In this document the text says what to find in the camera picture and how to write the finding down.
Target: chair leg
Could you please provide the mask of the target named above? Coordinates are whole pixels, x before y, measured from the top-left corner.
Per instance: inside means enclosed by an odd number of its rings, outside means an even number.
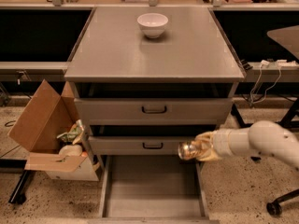
[[[267,211],[271,216],[279,216],[282,213],[280,203],[299,196],[299,189],[291,191],[281,197],[276,198],[272,203],[267,204]]]

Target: caster wheel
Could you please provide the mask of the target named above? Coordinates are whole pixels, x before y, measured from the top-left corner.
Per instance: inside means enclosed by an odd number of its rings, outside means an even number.
[[[26,196],[25,196],[25,194],[23,193],[23,194],[21,194],[20,195],[20,197],[19,197],[19,200],[17,201],[17,204],[23,204],[23,203],[25,203],[26,202]]]
[[[275,202],[267,204],[267,211],[271,216],[279,216],[282,213],[281,206]]]

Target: cabinet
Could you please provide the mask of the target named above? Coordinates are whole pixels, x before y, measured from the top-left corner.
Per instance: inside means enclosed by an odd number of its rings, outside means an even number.
[[[147,12],[169,19],[157,39],[137,26]],[[244,78],[208,9],[98,7],[64,77],[106,161],[101,217],[206,223],[199,164],[178,143],[219,128]]]

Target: drawer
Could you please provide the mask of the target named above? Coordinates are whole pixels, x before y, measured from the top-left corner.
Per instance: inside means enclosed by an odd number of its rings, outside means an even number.
[[[232,99],[76,99],[86,124],[221,124]]]
[[[199,164],[178,156],[108,156],[100,217],[209,223],[201,187]]]
[[[178,144],[193,137],[94,137],[95,155],[177,155]]]

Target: speckled floor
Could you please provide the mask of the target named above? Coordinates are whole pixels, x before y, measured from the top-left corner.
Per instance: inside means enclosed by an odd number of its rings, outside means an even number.
[[[242,99],[235,100],[245,122],[280,120],[292,104],[270,99],[250,109]],[[24,102],[0,108],[0,156],[17,144],[7,137],[5,124],[23,111]],[[229,116],[223,128],[238,128]],[[16,148],[3,158],[25,159],[27,151]],[[99,211],[101,182],[51,180],[35,172],[26,189],[27,201],[10,204],[8,200],[20,174],[0,173],[0,223],[89,223]],[[206,163],[202,171],[210,219],[221,224],[295,224],[299,223],[299,198],[282,204],[281,217],[270,217],[265,206],[279,195],[299,189],[299,173],[273,158],[260,163],[250,158],[232,158]]]

